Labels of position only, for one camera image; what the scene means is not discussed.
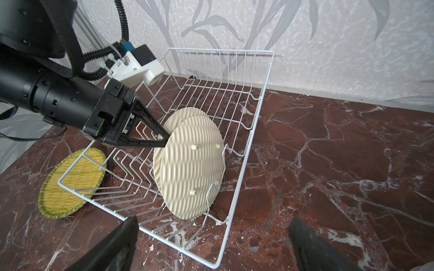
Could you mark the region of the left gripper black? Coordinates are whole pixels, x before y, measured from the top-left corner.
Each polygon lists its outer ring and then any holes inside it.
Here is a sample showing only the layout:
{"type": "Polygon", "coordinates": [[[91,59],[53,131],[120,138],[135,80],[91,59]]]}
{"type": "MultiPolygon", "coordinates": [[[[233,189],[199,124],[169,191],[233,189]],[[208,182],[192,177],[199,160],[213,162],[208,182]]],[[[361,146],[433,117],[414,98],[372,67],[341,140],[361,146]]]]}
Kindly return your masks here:
{"type": "Polygon", "coordinates": [[[43,76],[30,97],[32,110],[46,121],[78,128],[96,141],[117,147],[165,147],[170,134],[135,96],[115,79],[101,89],[78,77],[43,76]]]}

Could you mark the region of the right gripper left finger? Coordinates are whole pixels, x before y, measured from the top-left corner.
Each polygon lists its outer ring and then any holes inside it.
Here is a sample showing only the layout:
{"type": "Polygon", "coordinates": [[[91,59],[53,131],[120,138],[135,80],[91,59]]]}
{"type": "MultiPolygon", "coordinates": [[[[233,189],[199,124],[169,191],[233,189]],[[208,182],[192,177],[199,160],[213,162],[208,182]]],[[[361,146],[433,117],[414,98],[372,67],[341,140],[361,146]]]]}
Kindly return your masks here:
{"type": "Polygon", "coordinates": [[[137,217],[128,217],[67,269],[69,271],[128,271],[136,250],[138,234],[137,217]]]}

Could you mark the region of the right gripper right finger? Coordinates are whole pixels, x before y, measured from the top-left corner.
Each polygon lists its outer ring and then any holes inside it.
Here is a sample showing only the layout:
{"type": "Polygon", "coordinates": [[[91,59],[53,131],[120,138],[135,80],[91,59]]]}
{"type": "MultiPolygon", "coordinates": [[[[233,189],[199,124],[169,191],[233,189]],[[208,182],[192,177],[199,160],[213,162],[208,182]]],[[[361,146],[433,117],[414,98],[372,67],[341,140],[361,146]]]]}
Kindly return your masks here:
{"type": "Polygon", "coordinates": [[[291,221],[289,238],[300,271],[360,270],[299,217],[291,221]]]}

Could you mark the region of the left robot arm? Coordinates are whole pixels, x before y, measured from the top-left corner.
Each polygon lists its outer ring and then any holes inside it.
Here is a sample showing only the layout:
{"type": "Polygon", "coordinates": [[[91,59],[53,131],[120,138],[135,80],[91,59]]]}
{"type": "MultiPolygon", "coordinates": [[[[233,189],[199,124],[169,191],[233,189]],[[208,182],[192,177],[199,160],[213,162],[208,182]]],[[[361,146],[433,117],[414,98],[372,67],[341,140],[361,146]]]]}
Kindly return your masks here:
{"type": "Polygon", "coordinates": [[[129,41],[128,21],[116,1],[122,38],[83,53],[73,30],[76,1],[1,2],[1,102],[55,126],[80,129],[117,147],[164,147],[170,134],[137,98],[164,68],[148,46],[129,41]]]}

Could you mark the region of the green woven plate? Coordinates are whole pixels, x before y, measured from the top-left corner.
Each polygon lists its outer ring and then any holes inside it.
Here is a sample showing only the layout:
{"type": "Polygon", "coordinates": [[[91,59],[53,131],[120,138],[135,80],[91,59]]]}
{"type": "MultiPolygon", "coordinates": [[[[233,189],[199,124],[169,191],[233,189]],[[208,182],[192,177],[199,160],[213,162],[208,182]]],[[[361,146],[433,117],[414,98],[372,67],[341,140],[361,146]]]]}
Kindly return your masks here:
{"type": "Polygon", "coordinates": [[[73,162],[79,158],[84,150],[78,150],[64,158],[50,172],[44,181],[39,196],[38,208],[41,214],[47,219],[62,219],[79,210],[86,201],[59,186],[58,180],[66,170],[69,173],[62,180],[62,184],[70,189],[78,189],[80,194],[88,198],[99,188],[106,171],[98,165],[102,164],[106,155],[97,148],[90,148],[85,152],[87,158],[81,158],[75,166],[73,162]]]}
{"type": "Polygon", "coordinates": [[[175,113],[173,113],[167,121],[164,123],[163,128],[168,132],[169,135],[172,135],[173,132],[177,129],[177,127],[187,119],[195,116],[202,116],[206,117],[208,120],[210,118],[207,116],[207,114],[200,110],[199,108],[195,107],[186,107],[182,108],[180,110],[177,110],[175,113]]]}

